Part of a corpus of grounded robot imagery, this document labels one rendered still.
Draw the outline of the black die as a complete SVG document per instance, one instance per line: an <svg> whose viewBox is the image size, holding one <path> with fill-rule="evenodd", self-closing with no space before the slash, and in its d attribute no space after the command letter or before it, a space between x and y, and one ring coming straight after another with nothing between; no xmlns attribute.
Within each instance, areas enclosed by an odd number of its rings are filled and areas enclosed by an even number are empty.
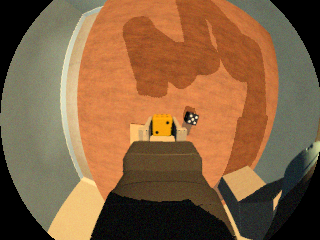
<svg viewBox="0 0 320 240"><path fill-rule="evenodd" d="M187 111L186 115L185 115L185 118L184 118L184 121L187 124L196 125L197 121L198 121L198 118L199 118L198 114Z"/></svg>

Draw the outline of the yellow die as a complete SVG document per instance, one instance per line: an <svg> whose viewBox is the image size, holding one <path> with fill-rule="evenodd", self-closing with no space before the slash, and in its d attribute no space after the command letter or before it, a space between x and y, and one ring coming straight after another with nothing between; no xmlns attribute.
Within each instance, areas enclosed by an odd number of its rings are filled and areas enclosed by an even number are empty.
<svg viewBox="0 0 320 240"><path fill-rule="evenodd" d="M172 135L172 117L170 114L154 114L152 118L153 136Z"/></svg>

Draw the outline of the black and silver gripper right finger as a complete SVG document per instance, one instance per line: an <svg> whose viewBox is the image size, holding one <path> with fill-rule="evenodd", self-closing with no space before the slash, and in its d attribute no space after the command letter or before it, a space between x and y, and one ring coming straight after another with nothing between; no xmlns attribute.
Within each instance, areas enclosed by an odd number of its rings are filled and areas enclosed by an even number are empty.
<svg viewBox="0 0 320 240"><path fill-rule="evenodd" d="M175 141L186 141L187 129L180 126L176 117L172 117L172 136Z"/></svg>

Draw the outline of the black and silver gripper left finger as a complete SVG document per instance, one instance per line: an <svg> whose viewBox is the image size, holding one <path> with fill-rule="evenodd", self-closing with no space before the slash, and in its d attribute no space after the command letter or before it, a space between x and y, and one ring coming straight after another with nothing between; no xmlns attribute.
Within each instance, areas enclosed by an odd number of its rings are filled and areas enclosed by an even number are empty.
<svg viewBox="0 0 320 240"><path fill-rule="evenodd" d="M144 127L140 127L138 129L139 141L150 141L150 137L153 134L152 118L153 118L152 116L149 116Z"/></svg>

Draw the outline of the tan square mat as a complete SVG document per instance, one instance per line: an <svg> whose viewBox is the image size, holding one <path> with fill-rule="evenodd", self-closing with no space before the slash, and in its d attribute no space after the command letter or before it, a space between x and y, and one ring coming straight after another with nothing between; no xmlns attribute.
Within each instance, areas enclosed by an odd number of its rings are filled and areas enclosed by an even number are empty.
<svg viewBox="0 0 320 240"><path fill-rule="evenodd" d="M144 127L144 125L130 124L130 142L134 142L138 139L138 129ZM174 137L171 136L151 136L150 141L175 141Z"/></svg>

